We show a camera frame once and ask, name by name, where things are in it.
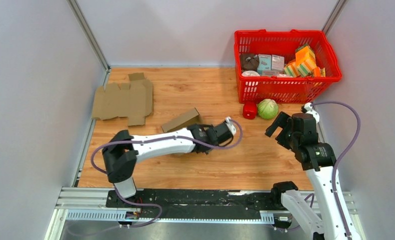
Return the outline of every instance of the flattened cardboard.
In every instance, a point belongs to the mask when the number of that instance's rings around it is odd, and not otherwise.
[[[190,111],[187,111],[180,116],[172,119],[171,121],[164,123],[162,125],[162,131],[164,133],[170,133],[192,124],[201,124],[202,122],[202,117],[199,114],[198,110],[196,108],[193,108]]]
[[[130,83],[110,83],[97,88],[92,119],[107,120],[128,117],[128,126],[144,125],[152,113],[153,85],[143,73],[129,74]]]

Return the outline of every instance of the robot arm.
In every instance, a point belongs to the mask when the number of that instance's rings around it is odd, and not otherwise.
[[[110,142],[129,143],[111,145],[102,150],[108,180],[115,185],[122,197],[132,197],[136,194],[132,176],[137,163],[167,154],[208,154],[211,147],[193,140],[219,146],[232,139],[236,132],[230,117],[217,126],[193,124],[174,132],[148,136],[130,135],[128,130],[122,130]]]
[[[271,137],[278,127],[282,128],[275,139],[279,145],[291,150],[301,163],[314,187],[322,220],[306,204],[298,188],[292,182],[276,183],[271,192],[277,204],[292,213],[308,239],[347,240],[349,236],[346,235],[332,188],[336,156],[329,144],[318,142],[316,124],[319,121],[319,115],[310,106],[307,103],[302,107],[305,113],[295,113],[292,116],[280,112],[265,134]],[[345,206],[342,210],[352,234],[351,237],[353,240],[360,240],[361,237],[353,226],[346,208],[338,175],[336,175],[335,184],[339,201],[342,206]]]

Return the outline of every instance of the red basket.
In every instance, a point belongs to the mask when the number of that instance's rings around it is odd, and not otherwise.
[[[304,44],[314,50],[316,64],[325,68],[325,77],[242,76],[240,54],[279,55],[288,63],[295,58],[295,50]],[[264,99],[273,99],[277,103],[308,103],[342,78],[338,59],[322,31],[236,31],[234,57],[240,103],[258,103]]]

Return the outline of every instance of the cabbage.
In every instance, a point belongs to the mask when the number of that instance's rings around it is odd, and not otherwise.
[[[258,104],[258,115],[265,119],[271,120],[279,113],[279,106],[272,99],[264,99]]]

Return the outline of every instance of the wood-grain surface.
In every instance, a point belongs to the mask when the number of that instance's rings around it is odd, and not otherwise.
[[[197,108],[208,124],[219,124],[227,116],[237,120],[243,127],[242,142],[233,149],[213,150],[209,155],[189,153],[147,159],[134,169],[138,188],[269,190],[274,183],[293,181],[301,190],[313,189],[294,154],[264,135],[272,121],[242,117],[234,68],[113,68],[109,83],[128,82],[128,74],[141,72],[153,83],[153,113],[143,126],[128,127],[125,117],[98,120],[79,187],[112,186],[105,174],[92,167],[90,156],[117,132],[129,129],[132,135],[159,134],[162,124]],[[279,105],[280,111],[289,114],[300,108],[299,104]],[[101,153],[95,162],[105,168]]]

